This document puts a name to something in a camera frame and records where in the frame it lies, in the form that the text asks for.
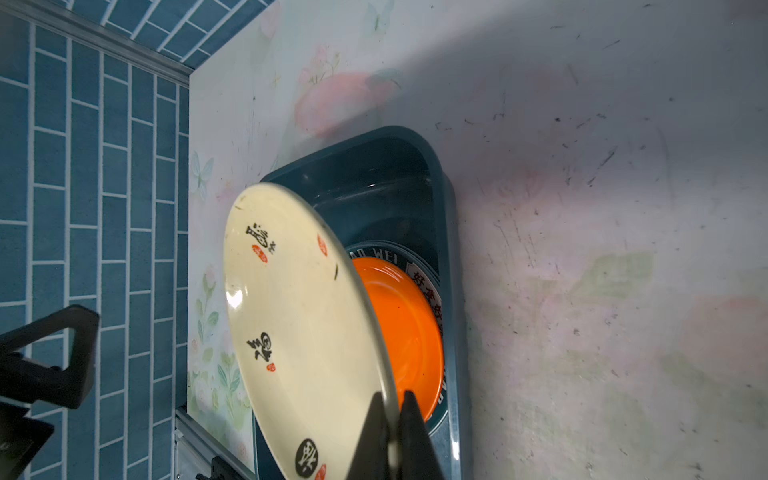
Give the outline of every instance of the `blue tile wall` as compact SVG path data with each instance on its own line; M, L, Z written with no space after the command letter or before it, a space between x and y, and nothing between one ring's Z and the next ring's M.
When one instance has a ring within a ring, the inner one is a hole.
M99 2L62 4L122 28L157 10ZM170 478L187 400L189 92L18 18L0 25L13 34L0 55L0 333L67 305L101 314L82 406L31 406L56 431L25 477ZM72 337L25 355L66 366Z
M192 68L199 67L273 1L51 0Z

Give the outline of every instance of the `chinese character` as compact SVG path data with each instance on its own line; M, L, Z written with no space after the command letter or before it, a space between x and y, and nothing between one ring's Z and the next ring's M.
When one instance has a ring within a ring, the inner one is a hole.
M253 339L253 340L246 340L246 343L250 348L256 350L254 352L254 358L259 359L259 355L264 357L265 362L270 361L270 356L272 356L272 341L270 340L270 336L266 334L266 332L261 334L261 340L259 339Z
M302 478L309 478L315 468L317 468L317 447L312 439L306 439L296 450L296 473Z
M426 279L424 278L424 276L421 273L416 272L416 273L413 274L413 281L416 283L416 285L418 285L418 286L424 285L424 281L425 280Z
M269 245L266 241L266 238L269 236L269 234L266 232L266 230L261 229L261 226L254 223L253 228L246 228L245 233L253 235L253 238L255 238L256 241L259 242L259 245L262 247L266 248L266 246Z

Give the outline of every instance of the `floral wallpaper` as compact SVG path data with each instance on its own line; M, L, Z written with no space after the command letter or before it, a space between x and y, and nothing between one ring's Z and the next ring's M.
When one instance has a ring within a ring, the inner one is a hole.
M217 296L223 296L221 281L209 265L197 293L190 292L187 411L243 463L253 465L253 446L243 434L251 432L250 402Z

